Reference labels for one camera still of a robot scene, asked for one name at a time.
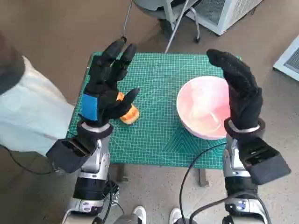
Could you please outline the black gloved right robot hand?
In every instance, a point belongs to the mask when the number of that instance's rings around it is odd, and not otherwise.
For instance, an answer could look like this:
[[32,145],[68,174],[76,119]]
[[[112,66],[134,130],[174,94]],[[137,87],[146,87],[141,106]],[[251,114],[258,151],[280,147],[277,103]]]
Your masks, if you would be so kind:
[[211,65],[221,68],[229,87],[230,119],[239,130],[258,125],[263,97],[250,67],[229,52],[206,51]]

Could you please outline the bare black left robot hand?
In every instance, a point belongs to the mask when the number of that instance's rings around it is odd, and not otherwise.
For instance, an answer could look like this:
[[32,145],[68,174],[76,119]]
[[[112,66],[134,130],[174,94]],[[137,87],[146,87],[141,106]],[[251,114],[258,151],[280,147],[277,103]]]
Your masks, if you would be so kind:
[[90,79],[83,90],[80,115],[88,126],[102,127],[111,119],[124,116],[140,91],[134,88],[122,100],[117,98],[117,84],[126,76],[137,50],[136,45],[130,44],[117,59],[126,42],[126,37],[122,36],[91,61]]

